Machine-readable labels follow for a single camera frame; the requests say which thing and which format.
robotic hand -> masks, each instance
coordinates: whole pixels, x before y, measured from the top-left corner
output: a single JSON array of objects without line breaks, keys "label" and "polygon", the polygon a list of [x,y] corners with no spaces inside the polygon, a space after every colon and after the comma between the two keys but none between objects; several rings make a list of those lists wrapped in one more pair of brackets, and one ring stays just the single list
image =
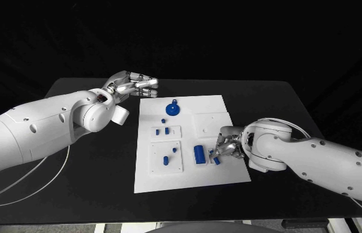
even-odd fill
[{"label": "robotic hand", "polygon": [[[292,138],[292,127],[306,138]],[[210,158],[230,155],[250,158],[250,167],[262,172],[282,171],[288,166],[299,177],[337,193],[362,200],[362,151],[311,138],[288,121],[266,118],[246,128],[221,128],[216,152]]]},{"label": "robotic hand", "polygon": [[130,95],[158,97],[159,80],[128,71],[103,88],[27,103],[0,115],[0,170],[68,147],[110,121],[123,125],[129,111],[117,106]]}]

black table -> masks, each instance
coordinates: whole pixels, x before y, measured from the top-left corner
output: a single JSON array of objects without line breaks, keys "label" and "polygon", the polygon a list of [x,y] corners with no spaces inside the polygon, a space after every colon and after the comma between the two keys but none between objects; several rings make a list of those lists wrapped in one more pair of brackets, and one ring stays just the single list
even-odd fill
[{"label": "black table", "polygon": [[[106,79],[63,78],[47,97],[102,87]],[[161,80],[159,97],[223,95],[236,126],[275,117],[324,138],[299,97],[282,81]],[[354,201],[304,181],[291,169],[262,173],[249,168],[252,182],[135,194],[139,129],[138,97],[123,103],[130,116],[110,122],[71,146],[71,156],[54,183],[25,201],[0,207],[0,224],[161,222],[361,217]],[[0,196],[11,202],[37,191],[57,174],[67,149]],[[0,189],[40,161],[0,172]]]}]

cable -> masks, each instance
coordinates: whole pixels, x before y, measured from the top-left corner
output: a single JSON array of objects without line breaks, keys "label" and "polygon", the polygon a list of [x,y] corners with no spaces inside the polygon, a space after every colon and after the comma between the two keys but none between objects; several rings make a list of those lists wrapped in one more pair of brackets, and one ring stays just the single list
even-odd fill
[{"label": "cable", "polygon": [[351,199],[354,200],[354,202],[357,203],[357,205],[362,208],[361,203],[354,198],[351,198]]},{"label": "cable", "polygon": [[32,172],[38,169],[38,167],[42,165],[44,161],[47,160],[48,156],[44,158],[44,160],[38,163],[38,165],[35,166],[35,168],[28,172],[28,174],[11,185],[8,186],[8,188],[5,188],[2,191],[0,191],[0,194],[5,193],[15,185],[18,185],[18,183],[21,183],[25,178],[32,174]]},{"label": "cable", "polygon": [[50,183],[48,183],[34,194],[31,194],[29,196],[27,196],[25,198],[22,198],[22,199],[19,199],[19,200],[17,200],[15,202],[6,203],[6,204],[0,204],[0,206],[6,206],[6,205],[9,205],[9,204],[14,204],[14,203],[21,202],[22,200],[28,199],[31,196],[34,196],[38,192],[41,192],[41,191],[45,189],[45,187],[51,184],[51,182],[57,179],[58,175],[61,174],[61,171],[63,171],[63,169],[64,169],[64,167],[66,167],[66,164],[67,164],[67,160],[68,160],[68,156],[70,156],[70,151],[71,151],[71,146],[68,146],[68,153],[67,153],[67,158],[66,158],[63,167],[61,167],[61,169],[60,169],[60,171],[58,171],[55,177],[51,179]]},{"label": "cable", "polygon": [[306,136],[306,138],[311,138],[311,135],[309,133],[292,122],[286,121],[286,120],[282,120],[282,119],[278,119],[278,118],[263,118],[263,119],[259,119],[259,121],[276,121],[276,122],[282,122],[285,124],[288,124],[289,126],[292,126],[295,129],[298,129],[302,134]]}]

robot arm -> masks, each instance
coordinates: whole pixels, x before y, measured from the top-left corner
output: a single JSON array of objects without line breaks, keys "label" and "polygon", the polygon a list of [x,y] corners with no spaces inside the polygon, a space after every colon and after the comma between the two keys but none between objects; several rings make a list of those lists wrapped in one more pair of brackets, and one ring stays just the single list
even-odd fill
[{"label": "robot arm", "polygon": [[218,141],[211,158],[236,156],[237,148],[243,147],[252,168],[267,172],[286,170],[289,166],[302,179],[362,200],[362,151],[318,138],[296,140],[292,127],[267,120],[246,129],[224,127]]},{"label": "robot arm", "polygon": [[35,161],[110,121],[123,125],[129,111],[117,106],[129,95],[158,97],[158,79],[123,71],[112,76],[103,88],[27,103],[0,115],[0,170]]}]

black curtain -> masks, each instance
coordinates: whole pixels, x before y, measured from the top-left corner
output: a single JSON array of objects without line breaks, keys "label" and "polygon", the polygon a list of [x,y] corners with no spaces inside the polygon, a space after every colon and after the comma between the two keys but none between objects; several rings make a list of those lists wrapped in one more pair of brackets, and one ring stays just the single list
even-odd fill
[{"label": "black curtain", "polygon": [[0,1],[2,112],[58,78],[122,70],[283,80],[327,138],[362,149],[362,0]]}]

